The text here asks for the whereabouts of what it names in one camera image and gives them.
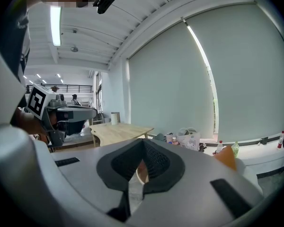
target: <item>roller blind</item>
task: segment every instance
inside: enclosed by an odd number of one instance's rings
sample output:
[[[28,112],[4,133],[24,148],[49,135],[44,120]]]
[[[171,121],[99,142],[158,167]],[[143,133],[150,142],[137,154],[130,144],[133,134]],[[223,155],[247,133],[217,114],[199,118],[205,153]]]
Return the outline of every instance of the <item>roller blind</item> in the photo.
[[[212,68],[219,139],[251,140],[284,130],[284,42],[257,5],[187,19]]]
[[[213,137],[213,93],[204,61],[184,23],[150,41],[129,60],[131,123],[152,133],[194,127]]]

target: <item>metal ceiling fixture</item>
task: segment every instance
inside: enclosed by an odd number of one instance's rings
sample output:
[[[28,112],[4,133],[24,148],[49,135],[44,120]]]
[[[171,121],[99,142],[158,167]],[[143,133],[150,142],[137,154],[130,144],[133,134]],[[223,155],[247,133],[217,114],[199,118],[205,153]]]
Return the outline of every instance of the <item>metal ceiling fixture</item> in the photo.
[[[71,47],[71,51],[72,51],[72,52],[78,52],[78,50],[79,50],[79,49],[77,48],[77,46]]]

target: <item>orange object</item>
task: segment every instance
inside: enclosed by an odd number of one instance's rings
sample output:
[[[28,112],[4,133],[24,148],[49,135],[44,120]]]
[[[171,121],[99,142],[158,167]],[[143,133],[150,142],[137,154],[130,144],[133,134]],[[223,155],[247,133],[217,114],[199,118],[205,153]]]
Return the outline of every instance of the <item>orange object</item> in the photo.
[[[237,170],[235,156],[233,154],[231,146],[224,147],[222,151],[216,153],[213,157],[232,170]]]

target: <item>bottle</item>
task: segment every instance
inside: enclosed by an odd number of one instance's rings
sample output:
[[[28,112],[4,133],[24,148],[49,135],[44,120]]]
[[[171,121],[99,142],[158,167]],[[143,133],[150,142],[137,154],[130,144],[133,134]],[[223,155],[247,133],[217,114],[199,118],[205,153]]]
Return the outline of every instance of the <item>bottle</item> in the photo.
[[[232,151],[233,151],[233,154],[235,155],[235,157],[237,157],[238,155],[238,152],[239,152],[239,145],[238,145],[238,142],[236,141],[232,146]]]
[[[217,146],[216,153],[219,153],[220,151],[222,151],[222,148],[223,148],[223,144],[222,144],[222,140],[221,140],[220,143]]]
[[[282,131],[282,134],[281,134],[281,136],[280,136],[278,148],[281,148],[281,147],[282,147],[283,140],[284,140],[284,131]]]

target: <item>window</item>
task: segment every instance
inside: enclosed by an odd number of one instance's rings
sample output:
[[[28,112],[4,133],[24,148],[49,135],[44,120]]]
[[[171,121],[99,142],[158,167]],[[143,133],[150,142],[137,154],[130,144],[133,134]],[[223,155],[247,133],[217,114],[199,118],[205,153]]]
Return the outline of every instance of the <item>window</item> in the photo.
[[[97,110],[101,112],[102,109],[102,73],[98,72],[96,78],[96,95],[97,95]]]

